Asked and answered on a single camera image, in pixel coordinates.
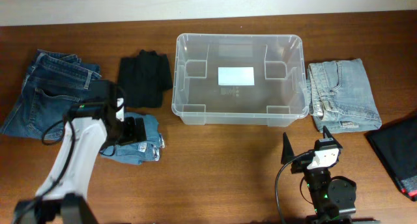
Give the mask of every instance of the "white wall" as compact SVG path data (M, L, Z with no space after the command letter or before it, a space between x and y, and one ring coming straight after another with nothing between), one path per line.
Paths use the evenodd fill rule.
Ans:
M0 0L0 25L417 9L417 0Z

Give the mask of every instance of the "brown wooden surface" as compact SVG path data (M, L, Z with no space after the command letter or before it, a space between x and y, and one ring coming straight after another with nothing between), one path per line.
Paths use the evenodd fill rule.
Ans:
M100 64L104 79L116 81L120 58L140 49L166 53L173 70L181 33L296 34L303 40L306 66L363 60L383 123L417 109L417 12L406 11L0 27L0 120L18 98L37 48L76 53ZM167 144L159 162L133 166L97 157L88 202L99 222L277 221L274 179L281 167L282 133L296 153L311 149L321 137L312 118L288 128L187 126L172 113L171 97L167 91L160 109L131 109L158 119ZM396 190L364 133L336 138L344 151L331 172L357 183L355 217L415 223L417 204ZM58 150L59 145L46 147L34 139L0 137L0 223L11 220L19 199L34 195ZM314 214L300 196L301 178L286 171L280 180L286 217Z

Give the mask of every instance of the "jeans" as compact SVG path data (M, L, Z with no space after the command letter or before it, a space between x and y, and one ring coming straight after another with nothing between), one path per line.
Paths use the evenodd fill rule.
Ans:
M138 113L125 113L124 117L143 118L147 140L130 145L107 147L101 156L131 165L141 165L143 161L159 161L160 149L165 147L165 143L162 135L158 133L159 123L155 117ZM107 156L111 155L113 150L116 150L114 155Z
M100 79L99 73L97 64L82 63L77 55L37 50L0 133L40 139L72 104L87 97L89 83ZM63 125L54 127L45 139L56 140L62 133Z
M330 133L377 130L382 121L360 59L308 66L307 94L317 129Z

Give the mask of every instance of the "plastic bin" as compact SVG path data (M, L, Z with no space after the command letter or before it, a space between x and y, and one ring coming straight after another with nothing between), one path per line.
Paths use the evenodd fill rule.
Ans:
M185 124L288 126L308 114L301 38L182 34L172 111Z

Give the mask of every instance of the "black folded fabric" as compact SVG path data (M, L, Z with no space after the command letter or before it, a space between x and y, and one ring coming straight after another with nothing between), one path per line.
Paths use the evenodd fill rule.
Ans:
M417 197L417 116L369 133L367 140L398 189Z
M122 58L117 84L128 107L161 107L162 92L173 87L167 56L141 50L137 57Z

